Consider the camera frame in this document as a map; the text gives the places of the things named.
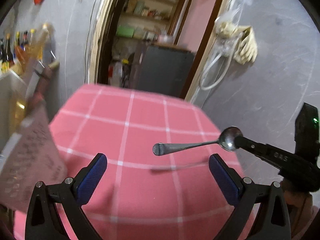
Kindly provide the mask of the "person's hand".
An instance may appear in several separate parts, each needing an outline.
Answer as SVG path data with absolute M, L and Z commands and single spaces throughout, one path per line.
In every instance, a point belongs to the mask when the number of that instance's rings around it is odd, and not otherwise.
M 280 185 L 289 213 L 291 239 L 301 239 L 316 218 L 319 208 L 313 205 L 311 193 L 295 192 L 286 179 L 283 179 Z

